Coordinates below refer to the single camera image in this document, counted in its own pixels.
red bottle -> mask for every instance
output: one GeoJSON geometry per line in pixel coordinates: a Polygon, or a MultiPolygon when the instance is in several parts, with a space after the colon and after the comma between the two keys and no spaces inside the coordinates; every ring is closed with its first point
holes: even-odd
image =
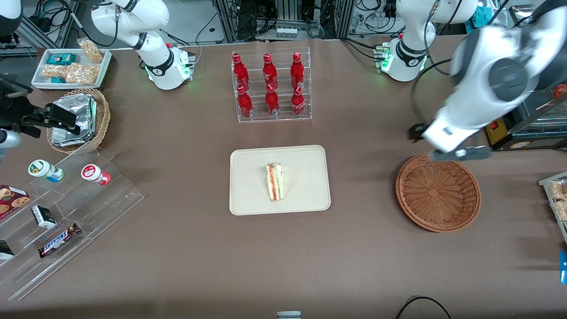
{"type": "Polygon", "coordinates": [[[303,71],[304,67],[301,63],[301,53],[293,54],[293,63],[291,65],[291,87],[295,89],[298,86],[303,87],[303,71]]]}
{"type": "Polygon", "coordinates": [[[268,84],[266,87],[266,105],[268,105],[268,113],[272,116],[280,114],[280,99],[273,86],[273,84],[268,84]]]}
{"type": "Polygon", "coordinates": [[[234,74],[236,75],[236,82],[238,85],[244,86],[244,90],[250,90],[250,77],[248,76],[248,69],[244,63],[242,63],[242,59],[240,58],[240,54],[234,53],[232,55],[232,61],[234,62],[234,74]]]}
{"type": "Polygon", "coordinates": [[[272,56],[270,53],[264,54],[264,68],[262,69],[264,72],[264,80],[266,81],[266,85],[272,84],[274,89],[278,89],[278,75],[276,73],[276,66],[272,62],[272,56]]]}
{"type": "Polygon", "coordinates": [[[238,92],[238,106],[240,107],[240,114],[242,116],[250,118],[254,116],[254,109],[252,108],[252,99],[250,95],[246,93],[243,85],[239,85],[237,88],[238,92]]]}
{"type": "Polygon", "coordinates": [[[293,96],[291,97],[291,113],[293,116],[301,116],[303,114],[305,98],[301,93],[301,87],[298,86],[293,90],[293,96]]]}

sandwich slice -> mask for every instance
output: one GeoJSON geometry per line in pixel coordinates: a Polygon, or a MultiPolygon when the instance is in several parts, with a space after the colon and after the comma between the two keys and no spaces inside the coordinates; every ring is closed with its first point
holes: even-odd
{"type": "Polygon", "coordinates": [[[269,163],[266,166],[268,171],[268,192],[270,193],[270,200],[284,199],[284,175],[282,173],[282,166],[279,163],[269,163]]]}

round wicker basket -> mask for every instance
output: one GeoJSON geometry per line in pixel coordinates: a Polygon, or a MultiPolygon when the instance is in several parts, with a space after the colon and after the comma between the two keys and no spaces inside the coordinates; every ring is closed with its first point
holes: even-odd
{"type": "Polygon", "coordinates": [[[427,154],[407,161],[396,178],[402,210],[419,226],[439,233],[469,226],[480,210],[480,188],[459,162],[434,162],[427,154]]]}
{"type": "Polygon", "coordinates": [[[108,129],[108,123],[110,122],[110,109],[108,108],[108,103],[106,102],[104,95],[102,95],[102,93],[97,89],[76,89],[65,94],[65,96],[75,95],[80,93],[90,94],[96,100],[96,136],[85,145],[73,145],[73,146],[66,146],[60,148],[53,145],[53,143],[51,142],[51,134],[53,133],[53,130],[51,128],[48,128],[46,135],[47,143],[49,143],[49,146],[51,146],[54,150],[66,154],[71,154],[79,147],[83,146],[82,150],[84,152],[90,152],[92,150],[95,150],[100,145],[100,143],[104,139],[104,136],[106,135],[106,131],[108,129]]]}

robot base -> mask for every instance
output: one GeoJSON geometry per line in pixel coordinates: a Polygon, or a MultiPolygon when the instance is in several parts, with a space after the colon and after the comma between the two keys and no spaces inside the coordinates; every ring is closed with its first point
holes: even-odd
{"type": "Polygon", "coordinates": [[[396,52],[396,45],[399,41],[400,39],[392,39],[374,49],[374,57],[384,59],[383,61],[376,61],[376,69],[378,73],[386,73],[396,81],[409,82],[415,79],[419,72],[424,69],[427,58],[424,58],[421,65],[416,64],[414,67],[407,67],[396,52]]]}
{"type": "Polygon", "coordinates": [[[174,54],[174,62],[169,69],[166,70],[162,76],[156,76],[150,73],[146,68],[147,75],[150,80],[162,90],[173,90],[185,81],[193,79],[193,72],[195,69],[195,55],[189,56],[187,51],[180,50],[179,48],[170,48],[174,54]]]}

clear acrylic shelf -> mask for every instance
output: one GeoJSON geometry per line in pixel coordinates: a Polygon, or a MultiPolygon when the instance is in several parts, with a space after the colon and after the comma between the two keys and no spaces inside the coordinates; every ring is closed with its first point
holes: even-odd
{"type": "Polygon", "coordinates": [[[286,48],[286,49],[264,49],[264,50],[243,50],[233,51],[240,54],[242,62],[248,69],[250,77],[250,91],[248,94],[252,99],[252,107],[254,108],[254,116],[246,118],[240,114],[238,107],[238,92],[236,88],[236,76],[234,75],[234,63],[231,64],[232,84],[234,86],[234,102],[236,103],[236,115],[238,122],[266,122],[281,120],[311,120],[313,117],[311,103],[311,50],[310,47],[286,48]],[[305,109],[303,116],[294,117],[291,113],[291,97],[293,96],[293,88],[291,87],[291,63],[293,62],[293,53],[301,53],[301,62],[304,67],[303,80],[303,97],[305,98],[305,109]],[[266,84],[264,82],[264,54],[270,53],[272,61],[276,66],[278,76],[278,89],[276,90],[280,98],[280,114],[272,116],[268,113],[266,105],[266,84]]]}
{"type": "Polygon", "coordinates": [[[22,299],[143,199],[131,181],[116,170],[112,158],[101,148],[76,150],[55,165],[65,172],[62,181],[35,179],[24,188],[32,200],[0,220],[0,239],[14,253],[9,261],[0,260],[0,286],[9,300],[22,299]],[[101,186],[84,180],[81,170],[89,163],[109,172],[110,183],[101,186]],[[31,212],[34,205],[48,208],[57,225],[50,229],[37,226],[31,212]],[[37,250],[73,223],[81,232],[40,258],[37,250]]]}

